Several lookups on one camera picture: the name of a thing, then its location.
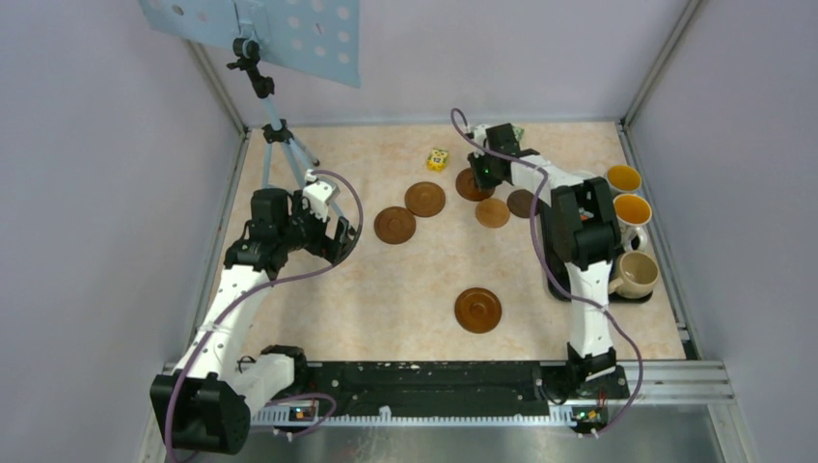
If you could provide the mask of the brown ridged coaster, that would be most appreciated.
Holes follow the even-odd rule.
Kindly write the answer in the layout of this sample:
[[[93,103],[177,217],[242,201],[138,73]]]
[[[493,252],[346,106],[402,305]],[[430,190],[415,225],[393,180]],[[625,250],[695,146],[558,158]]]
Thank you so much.
[[[474,173],[471,168],[462,170],[456,177],[455,188],[457,193],[465,200],[470,202],[481,202],[491,198],[494,193],[494,188],[480,189],[475,181]]]
[[[374,219],[374,232],[384,243],[397,245],[411,239],[417,228],[414,214],[401,206],[381,210]]]
[[[406,208],[422,218],[439,214],[446,205],[446,199],[444,189],[430,181],[417,182],[411,185],[404,194]]]
[[[499,325],[503,307],[494,292],[483,287],[472,287],[462,291],[455,299],[454,315],[464,330],[486,334]]]

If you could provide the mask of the light wood coaster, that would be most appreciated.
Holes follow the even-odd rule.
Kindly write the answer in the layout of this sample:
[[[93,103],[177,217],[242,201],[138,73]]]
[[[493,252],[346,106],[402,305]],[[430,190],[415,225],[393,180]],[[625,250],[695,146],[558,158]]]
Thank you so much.
[[[497,229],[508,222],[510,210],[504,201],[488,198],[477,204],[475,216],[482,226]]]

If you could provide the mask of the dark walnut wood coaster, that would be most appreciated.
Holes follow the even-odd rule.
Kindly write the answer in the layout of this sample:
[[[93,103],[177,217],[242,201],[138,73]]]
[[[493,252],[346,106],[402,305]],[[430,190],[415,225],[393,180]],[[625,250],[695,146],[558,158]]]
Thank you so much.
[[[533,201],[534,194],[532,192],[525,189],[516,189],[508,195],[506,206],[512,215],[529,219],[539,212],[538,205],[532,206]]]

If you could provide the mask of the blue mug yellow inside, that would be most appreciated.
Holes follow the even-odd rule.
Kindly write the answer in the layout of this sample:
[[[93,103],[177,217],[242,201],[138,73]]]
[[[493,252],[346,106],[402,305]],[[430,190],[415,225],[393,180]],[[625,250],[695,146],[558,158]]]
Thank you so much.
[[[635,194],[642,186],[641,174],[629,165],[613,165],[604,174],[614,197]]]

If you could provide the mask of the brown ridged coaster front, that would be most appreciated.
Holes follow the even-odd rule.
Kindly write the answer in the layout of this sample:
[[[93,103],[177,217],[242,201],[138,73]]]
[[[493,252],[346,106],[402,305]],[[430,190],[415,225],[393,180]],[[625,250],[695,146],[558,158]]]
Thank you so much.
[[[464,330],[486,334],[499,325],[503,307],[494,292],[483,287],[472,287],[462,291],[455,299],[454,315]]]

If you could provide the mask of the patterned white mug yellow inside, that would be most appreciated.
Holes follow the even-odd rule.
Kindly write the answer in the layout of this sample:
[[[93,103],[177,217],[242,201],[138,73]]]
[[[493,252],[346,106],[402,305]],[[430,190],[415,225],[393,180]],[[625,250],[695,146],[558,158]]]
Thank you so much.
[[[620,238],[626,251],[645,251],[648,246],[646,227],[653,212],[648,201],[637,194],[620,194],[613,199]]]

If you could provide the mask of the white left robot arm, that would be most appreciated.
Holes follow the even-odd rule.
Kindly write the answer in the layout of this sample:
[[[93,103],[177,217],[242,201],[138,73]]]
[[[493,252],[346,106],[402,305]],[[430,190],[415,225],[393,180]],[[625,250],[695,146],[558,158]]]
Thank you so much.
[[[220,285],[188,350],[169,373],[156,375],[150,401],[170,461],[188,450],[235,455],[248,439],[256,414],[269,404],[305,407],[304,422],[316,422],[324,393],[305,392],[310,383],[303,349],[268,346],[249,366],[241,348],[261,302],[290,254],[304,250],[339,265],[355,245],[349,221],[339,217],[328,235],[337,185],[317,180],[288,192],[260,189],[251,216],[225,253]]]

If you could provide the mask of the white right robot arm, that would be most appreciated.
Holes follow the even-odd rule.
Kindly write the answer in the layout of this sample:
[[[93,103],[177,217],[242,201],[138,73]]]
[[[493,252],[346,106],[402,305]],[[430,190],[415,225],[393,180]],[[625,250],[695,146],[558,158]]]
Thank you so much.
[[[610,328],[608,284],[620,231],[613,196],[601,177],[569,173],[536,150],[521,149],[511,124],[470,125],[463,133],[474,151],[468,160],[480,189],[506,182],[533,194],[533,225],[542,232],[533,240],[544,272],[554,288],[571,302],[571,333],[567,344],[563,388],[578,397],[591,397],[615,372],[616,351]]]

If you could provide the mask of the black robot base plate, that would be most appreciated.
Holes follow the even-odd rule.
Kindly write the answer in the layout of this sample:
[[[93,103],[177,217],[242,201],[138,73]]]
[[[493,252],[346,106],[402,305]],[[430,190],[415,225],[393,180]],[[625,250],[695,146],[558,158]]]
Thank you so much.
[[[399,418],[544,416],[570,400],[626,399],[623,368],[590,381],[562,362],[324,362],[299,367],[278,399],[322,393],[338,417],[369,417],[387,406]]]

